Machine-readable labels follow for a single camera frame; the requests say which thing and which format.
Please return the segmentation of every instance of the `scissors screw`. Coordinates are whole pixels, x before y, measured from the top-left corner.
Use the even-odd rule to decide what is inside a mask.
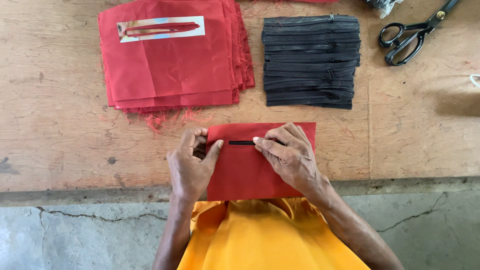
[[[443,19],[445,18],[445,15],[446,15],[445,11],[439,11],[439,12],[437,13],[437,18],[438,18],[439,20],[443,20]]]

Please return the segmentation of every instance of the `orange garment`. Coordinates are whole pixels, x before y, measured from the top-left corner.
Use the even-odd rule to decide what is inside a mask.
[[[305,198],[197,202],[178,269],[369,269]]]

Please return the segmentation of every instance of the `scissors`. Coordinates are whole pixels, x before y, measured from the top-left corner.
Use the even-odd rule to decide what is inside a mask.
[[[391,66],[401,66],[406,64],[412,57],[414,57],[421,47],[423,46],[423,42],[425,40],[425,35],[430,34],[435,27],[445,18],[445,16],[450,12],[450,10],[459,2],[460,0],[448,0],[445,4],[439,8],[426,22],[424,23],[417,23],[417,24],[410,24],[404,25],[401,23],[391,23],[385,26],[380,34],[378,35],[378,41],[380,42],[380,46],[383,48],[389,48],[393,44],[395,44],[395,48],[391,50],[386,56],[385,61]],[[390,40],[384,40],[383,34],[386,29],[390,27],[398,27],[400,29],[399,33]],[[411,34],[405,40],[400,42],[398,39],[404,31],[409,30],[418,30],[416,33]],[[413,52],[411,52],[405,59],[398,61],[397,63],[393,63],[393,57],[399,53],[405,46],[410,43],[412,40],[417,38],[418,43]]]

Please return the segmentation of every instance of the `person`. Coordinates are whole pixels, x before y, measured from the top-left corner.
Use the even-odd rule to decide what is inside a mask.
[[[167,154],[173,191],[153,270],[404,269],[320,173],[305,133],[292,123],[253,138],[254,147],[305,198],[197,202],[224,143],[205,154],[207,136],[203,127],[186,130]]]

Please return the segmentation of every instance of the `forearm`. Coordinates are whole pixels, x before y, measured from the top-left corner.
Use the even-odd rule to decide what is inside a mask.
[[[321,187],[310,195],[309,201],[323,214],[332,232],[372,270],[403,269],[381,236],[342,200],[328,179],[322,177]]]
[[[193,204],[170,196],[170,210],[152,270],[177,269],[190,240]]]

